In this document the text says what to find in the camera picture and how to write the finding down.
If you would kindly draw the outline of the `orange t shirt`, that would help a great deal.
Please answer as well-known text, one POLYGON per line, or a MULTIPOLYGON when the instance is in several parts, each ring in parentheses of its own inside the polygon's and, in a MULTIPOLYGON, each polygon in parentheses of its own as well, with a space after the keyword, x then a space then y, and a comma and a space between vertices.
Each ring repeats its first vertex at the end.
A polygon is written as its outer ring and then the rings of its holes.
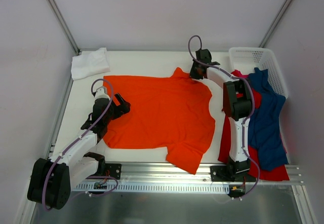
POLYGON ((196 174, 204 153, 211 146, 216 121, 209 103, 212 93, 176 68, 168 78, 105 76, 130 103, 130 112, 111 121, 103 137, 109 148, 142 150, 167 148, 166 161, 196 174))

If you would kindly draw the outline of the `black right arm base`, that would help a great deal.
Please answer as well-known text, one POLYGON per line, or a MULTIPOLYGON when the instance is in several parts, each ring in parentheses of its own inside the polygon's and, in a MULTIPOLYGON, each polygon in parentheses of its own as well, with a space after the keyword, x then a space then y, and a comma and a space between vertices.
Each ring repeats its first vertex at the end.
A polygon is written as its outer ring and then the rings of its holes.
POLYGON ((255 182, 256 178, 249 175, 247 172, 230 175, 227 172, 225 165, 214 165, 210 167, 210 176, 212 182, 227 181, 227 182, 255 182))

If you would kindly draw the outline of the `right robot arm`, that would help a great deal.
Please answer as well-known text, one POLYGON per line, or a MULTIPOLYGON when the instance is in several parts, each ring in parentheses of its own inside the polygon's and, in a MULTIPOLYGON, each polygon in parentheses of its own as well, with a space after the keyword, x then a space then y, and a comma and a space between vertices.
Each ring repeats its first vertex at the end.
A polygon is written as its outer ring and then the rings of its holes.
POLYGON ((230 151, 226 166, 216 175, 225 181, 238 181, 250 170, 248 150, 248 126, 254 109, 254 98, 249 82, 219 67, 212 61, 207 49, 195 52, 190 77, 208 79, 223 89, 223 111, 230 122, 230 151))

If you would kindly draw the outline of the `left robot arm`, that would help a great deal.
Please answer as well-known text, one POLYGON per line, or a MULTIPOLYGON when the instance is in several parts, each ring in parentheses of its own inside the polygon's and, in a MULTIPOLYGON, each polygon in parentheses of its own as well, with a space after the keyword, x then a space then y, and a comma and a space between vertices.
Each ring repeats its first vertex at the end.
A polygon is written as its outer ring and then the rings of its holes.
POLYGON ((61 209, 71 190, 86 178, 101 178, 106 172, 103 155, 91 152, 105 136, 108 124, 130 112, 131 105, 116 93, 115 102, 105 92, 95 92, 93 111, 81 126, 76 139, 48 159, 39 158, 32 170, 27 199, 46 209, 61 209))

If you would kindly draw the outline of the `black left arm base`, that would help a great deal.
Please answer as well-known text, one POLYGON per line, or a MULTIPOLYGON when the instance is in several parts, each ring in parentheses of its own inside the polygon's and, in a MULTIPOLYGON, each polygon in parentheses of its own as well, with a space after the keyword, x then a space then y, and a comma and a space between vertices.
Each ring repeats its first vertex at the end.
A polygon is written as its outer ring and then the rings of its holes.
POLYGON ((110 177, 120 180, 122 173, 122 164, 105 163, 105 173, 110 177))

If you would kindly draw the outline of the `magenta garment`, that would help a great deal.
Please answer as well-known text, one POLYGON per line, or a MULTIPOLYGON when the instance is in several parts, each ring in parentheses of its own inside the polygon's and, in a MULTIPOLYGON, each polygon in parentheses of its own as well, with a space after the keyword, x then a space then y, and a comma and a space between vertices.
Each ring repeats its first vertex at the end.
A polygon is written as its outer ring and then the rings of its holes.
POLYGON ((242 74, 239 70, 235 70, 232 72, 232 74, 235 76, 235 77, 240 77, 240 78, 248 78, 248 75, 247 74, 242 74))

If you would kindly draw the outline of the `white plastic basket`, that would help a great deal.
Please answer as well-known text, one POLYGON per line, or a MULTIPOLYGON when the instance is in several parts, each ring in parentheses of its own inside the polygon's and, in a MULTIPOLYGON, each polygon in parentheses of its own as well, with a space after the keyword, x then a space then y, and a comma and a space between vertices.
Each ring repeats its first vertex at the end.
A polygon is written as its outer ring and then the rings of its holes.
POLYGON ((232 47, 229 59, 234 69, 242 74, 250 74, 257 67, 268 70, 268 82, 273 90, 288 99, 288 89, 280 71, 275 54, 270 49, 252 47, 232 47))

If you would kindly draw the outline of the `white folded t shirt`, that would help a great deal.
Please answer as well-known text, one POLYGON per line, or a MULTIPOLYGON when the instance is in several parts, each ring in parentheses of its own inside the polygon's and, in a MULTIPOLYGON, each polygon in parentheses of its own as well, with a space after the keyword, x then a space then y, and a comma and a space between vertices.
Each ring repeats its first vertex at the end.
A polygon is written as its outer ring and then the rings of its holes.
POLYGON ((82 52, 81 55, 72 58, 71 77, 74 81, 109 71, 111 67, 106 48, 82 52))

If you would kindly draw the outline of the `blue t shirt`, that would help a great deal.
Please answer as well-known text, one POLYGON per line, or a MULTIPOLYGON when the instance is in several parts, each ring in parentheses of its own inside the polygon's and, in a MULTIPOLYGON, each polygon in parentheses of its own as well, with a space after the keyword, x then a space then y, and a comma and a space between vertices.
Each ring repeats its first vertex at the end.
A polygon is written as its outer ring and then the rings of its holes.
POLYGON ((256 67, 248 79, 254 91, 261 96, 259 107, 250 117, 248 145, 257 151, 260 168, 272 171, 288 163, 279 127, 279 115, 286 98, 271 87, 268 70, 256 67))

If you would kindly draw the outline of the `aluminium mounting rail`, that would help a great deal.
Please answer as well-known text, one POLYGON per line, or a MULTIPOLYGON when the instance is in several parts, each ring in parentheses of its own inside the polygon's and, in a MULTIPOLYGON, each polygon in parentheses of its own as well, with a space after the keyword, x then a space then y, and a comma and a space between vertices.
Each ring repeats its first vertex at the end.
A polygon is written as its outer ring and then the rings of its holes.
MULTIPOLYGON (((190 174, 170 163, 120 162, 121 177, 124 182, 159 182, 159 183, 212 183, 212 166, 224 164, 202 163, 195 175, 190 174)), ((289 181, 259 181, 260 184, 304 185, 305 179, 299 166, 286 165, 289 181)))

